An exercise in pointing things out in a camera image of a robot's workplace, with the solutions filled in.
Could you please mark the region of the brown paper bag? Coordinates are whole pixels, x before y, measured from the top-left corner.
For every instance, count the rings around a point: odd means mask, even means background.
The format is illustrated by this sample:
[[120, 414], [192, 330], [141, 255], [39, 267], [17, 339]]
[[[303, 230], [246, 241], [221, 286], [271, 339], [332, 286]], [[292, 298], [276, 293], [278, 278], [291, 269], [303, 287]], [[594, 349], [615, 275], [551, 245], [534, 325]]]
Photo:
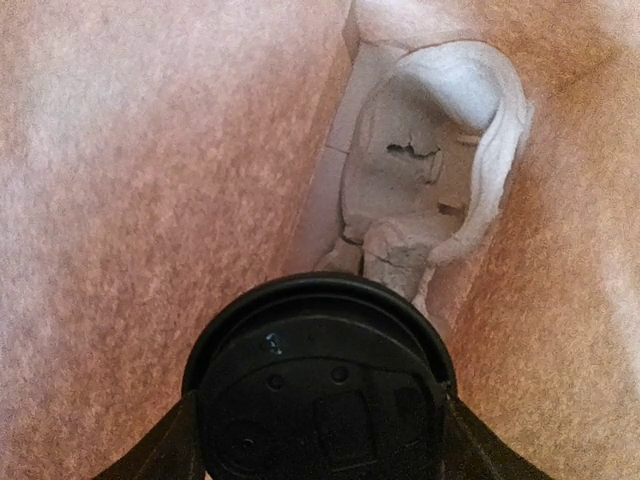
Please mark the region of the brown paper bag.
[[480, 251], [440, 269], [464, 401], [557, 479], [639, 475], [635, 1], [5, 1], [1, 475], [88, 479], [284, 271], [357, 40], [479, 39], [535, 107]]

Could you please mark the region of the cardboard cup carrier tray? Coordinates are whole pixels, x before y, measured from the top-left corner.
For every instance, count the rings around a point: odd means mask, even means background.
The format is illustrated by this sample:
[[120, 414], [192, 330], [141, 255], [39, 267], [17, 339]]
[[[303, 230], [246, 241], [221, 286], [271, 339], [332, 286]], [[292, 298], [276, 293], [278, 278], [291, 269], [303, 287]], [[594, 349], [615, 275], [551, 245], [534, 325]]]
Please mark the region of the cardboard cup carrier tray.
[[508, 57], [460, 40], [384, 69], [364, 98], [341, 174], [342, 230], [320, 271], [359, 274], [414, 306], [496, 219], [533, 108]]

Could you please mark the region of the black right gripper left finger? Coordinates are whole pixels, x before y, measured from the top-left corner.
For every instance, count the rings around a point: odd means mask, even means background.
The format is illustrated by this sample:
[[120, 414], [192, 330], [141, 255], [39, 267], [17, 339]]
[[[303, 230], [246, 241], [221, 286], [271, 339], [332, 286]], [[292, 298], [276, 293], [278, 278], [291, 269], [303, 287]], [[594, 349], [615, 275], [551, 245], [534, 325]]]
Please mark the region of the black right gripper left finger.
[[196, 400], [196, 391], [183, 396], [136, 445], [95, 479], [203, 480]]

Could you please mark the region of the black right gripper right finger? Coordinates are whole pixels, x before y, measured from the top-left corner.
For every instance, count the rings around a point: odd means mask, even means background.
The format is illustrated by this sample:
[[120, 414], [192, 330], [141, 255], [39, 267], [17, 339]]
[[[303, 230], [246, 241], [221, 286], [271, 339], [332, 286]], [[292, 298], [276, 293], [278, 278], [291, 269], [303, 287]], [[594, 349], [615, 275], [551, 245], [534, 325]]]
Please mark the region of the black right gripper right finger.
[[444, 392], [441, 479], [551, 480], [552, 477], [504, 443], [449, 383]]

